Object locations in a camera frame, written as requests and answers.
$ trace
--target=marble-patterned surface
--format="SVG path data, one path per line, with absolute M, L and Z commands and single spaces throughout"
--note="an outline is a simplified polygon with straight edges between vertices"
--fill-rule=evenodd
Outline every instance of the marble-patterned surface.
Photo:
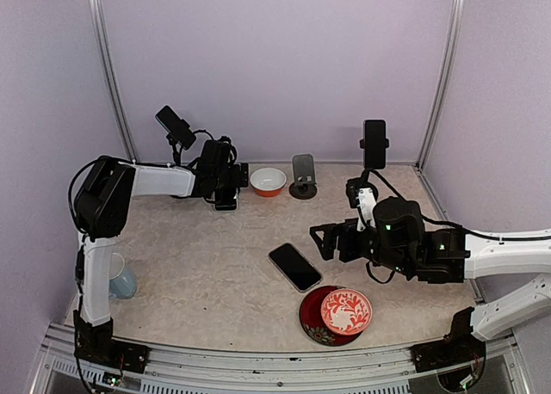
M 251 165 L 251 172 L 258 165 Z M 274 165 L 292 180 L 290 165 Z M 372 348 L 441 337 L 453 314 L 473 304 L 467 285 L 427 285 L 401 275 L 387 285 L 374 283 L 365 260 L 325 262 L 308 235 L 313 225 L 355 218 L 344 193 L 357 165 L 319 164 L 319 192 L 296 200 L 287 189 L 262 198 L 251 188 L 239 196 L 238 210 L 214 212 L 198 199 L 134 199 L 116 251 L 136 273 L 133 299 L 111 302 L 115 335 L 183 347 L 257 352 L 331 349 L 311 341 L 300 327 L 305 294 L 295 291 L 268 259 L 282 243 L 292 243 L 323 275 L 320 285 L 363 292 L 373 321 L 349 348 Z M 383 174 L 423 212 L 435 217 L 411 167 L 389 166 Z M 376 177 L 380 199 L 390 195 Z M 388 271 L 376 268 L 386 278 Z

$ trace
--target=vertical metal post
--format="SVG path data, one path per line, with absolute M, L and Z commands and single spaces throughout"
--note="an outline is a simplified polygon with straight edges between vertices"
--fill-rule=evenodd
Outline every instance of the vertical metal post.
M 457 40 L 461 29 L 461 18 L 463 17 L 464 4 L 465 0 L 454 0 L 452 5 L 451 19 L 449 20 L 448 39 L 446 41 L 442 69 L 440 70 L 440 77 L 438 78 L 438 85 L 436 87 L 436 95 L 430 111 L 429 125 L 424 135 L 423 145 L 417 160 L 417 167 L 421 172 L 424 171 L 424 166 L 427 163 L 430 149 L 432 148 L 434 137 L 436 136 L 436 128 L 442 114 L 442 107 L 446 98 L 449 78 L 451 77 L 451 72 L 453 70 L 455 49 L 457 48 Z
M 111 61 L 107 30 L 105 28 L 105 20 L 103 18 L 102 0 L 89 0 L 89 3 L 90 11 L 92 13 L 92 21 L 94 22 L 94 29 L 96 30 L 97 44 L 99 46 L 103 65 L 103 74 L 105 75 L 105 81 L 108 86 L 109 95 L 111 96 L 111 102 L 113 103 L 113 110 L 115 112 L 115 119 L 119 129 L 119 134 L 121 135 L 127 157 L 131 160 L 138 160 L 138 155 L 134 147 L 130 128 L 128 127 L 127 117 L 124 113 L 124 109 L 122 108 L 119 86 L 115 78 L 113 62 Z

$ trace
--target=bowl rim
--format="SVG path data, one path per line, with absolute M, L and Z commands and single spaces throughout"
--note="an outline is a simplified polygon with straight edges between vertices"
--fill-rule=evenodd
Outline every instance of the bowl rim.
M 353 334 L 351 334 L 350 332 L 348 333 L 345 333 L 339 329 L 337 329 L 336 327 L 334 327 L 332 324 L 330 323 L 327 323 L 325 320 L 324 320 L 324 305 L 325 305 L 325 301 L 334 293 L 334 292 L 353 292 L 353 293 L 356 293 L 358 295 L 360 295 L 363 299 L 365 299 L 365 301 L 368 303 L 368 308 L 369 308 L 369 320 L 366 322 L 366 324 L 364 326 L 362 326 L 362 328 L 360 330 L 358 330 L 357 332 L 354 332 Z M 363 331 L 365 331 L 368 326 L 371 324 L 371 320 L 373 319 L 373 306 L 371 306 L 371 303 L 369 302 L 369 299 L 368 297 L 366 297 L 363 293 L 357 291 L 356 289 L 353 289 L 353 288 L 338 288 L 334 291 L 331 291 L 329 292 L 323 301 L 321 301 L 321 306 L 319 308 L 320 312 L 321 312 L 321 319 L 323 320 L 324 324 L 327 326 L 327 328 L 329 328 L 332 332 L 334 332 L 335 334 L 339 334 L 340 336 L 355 336 L 356 334 L 360 334 L 362 333 Z
M 261 189 L 258 186 L 255 186 L 255 184 L 252 181 L 252 178 L 260 170 L 275 170 L 276 173 L 279 173 L 283 176 L 282 184 L 280 186 L 278 186 L 277 188 L 272 188 L 272 189 Z M 252 187 L 254 187 L 256 190 L 260 190 L 262 192 L 273 192 L 273 191 L 281 189 L 285 186 L 285 183 L 287 183 L 287 175 L 285 175 L 285 173 L 282 170 L 277 169 L 277 168 L 260 168 L 260 169 L 255 170 L 254 172 L 252 172 L 251 177 L 249 177 L 249 182 L 251 183 Z

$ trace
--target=black smartphone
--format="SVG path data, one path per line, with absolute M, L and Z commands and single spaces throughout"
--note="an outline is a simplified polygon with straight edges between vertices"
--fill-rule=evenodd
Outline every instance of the black smartphone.
M 306 292 L 321 282 L 321 274 L 290 243 L 272 250 L 269 258 L 299 292 Z
M 170 106 L 161 108 L 155 118 L 169 135 L 182 145 L 184 150 L 189 149 L 197 140 L 197 137 L 189 130 L 188 122 L 180 119 Z
M 233 212 L 238 209 L 238 190 L 236 188 L 216 189 L 214 191 L 214 210 Z
M 384 120 L 363 122 L 363 167 L 385 169 L 387 165 L 387 123 Z

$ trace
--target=dark red plate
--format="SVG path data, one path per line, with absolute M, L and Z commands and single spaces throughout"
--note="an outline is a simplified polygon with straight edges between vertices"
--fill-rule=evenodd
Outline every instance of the dark red plate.
M 340 347 L 353 342 L 362 333 L 353 336 L 335 334 L 324 323 L 321 317 L 321 303 L 325 297 L 342 286 L 321 286 L 316 288 L 302 300 L 299 309 L 299 319 L 306 335 L 314 341 L 328 347 Z

